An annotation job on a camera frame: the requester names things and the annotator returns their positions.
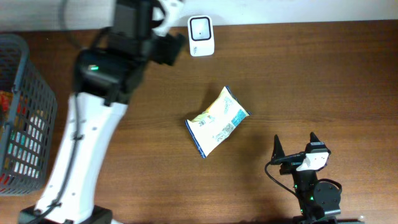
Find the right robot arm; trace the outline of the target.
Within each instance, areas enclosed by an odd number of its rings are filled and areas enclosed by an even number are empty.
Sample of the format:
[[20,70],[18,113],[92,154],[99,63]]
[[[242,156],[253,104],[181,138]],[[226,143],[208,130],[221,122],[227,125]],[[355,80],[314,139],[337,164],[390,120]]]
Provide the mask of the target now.
[[294,189],[276,181],[278,185],[292,193],[298,200],[300,216],[293,217],[293,223],[336,223],[341,213],[340,201],[342,186],[330,179],[319,179],[317,172],[326,167],[331,151],[315,133],[310,133],[310,142],[305,150],[297,154],[285,155],[279,137],[274,136],[272,166],[279,166],[281,175],[293,177]]

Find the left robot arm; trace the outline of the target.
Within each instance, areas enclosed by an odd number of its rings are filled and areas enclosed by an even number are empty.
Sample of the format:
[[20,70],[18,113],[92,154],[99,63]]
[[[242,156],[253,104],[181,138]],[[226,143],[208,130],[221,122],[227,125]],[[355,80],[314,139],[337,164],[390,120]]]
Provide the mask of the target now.
[[125,115],[149,62],[173,65],[184,43],[169,30],[183,1],[117,1],[113,23],[82,47],[73,70],[73,91],[49,182],[19,223],[114,222],[94,202],[109,142]]

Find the yellow white snack bag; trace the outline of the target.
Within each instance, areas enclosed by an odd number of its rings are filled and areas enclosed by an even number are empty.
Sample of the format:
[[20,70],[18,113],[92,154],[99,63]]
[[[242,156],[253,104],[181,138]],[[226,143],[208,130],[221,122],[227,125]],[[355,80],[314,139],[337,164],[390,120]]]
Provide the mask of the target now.
[[224,86],[204,112],[192,120],[185,120],[185,126],[200,156],[205,159],[250,115],[230,87]]

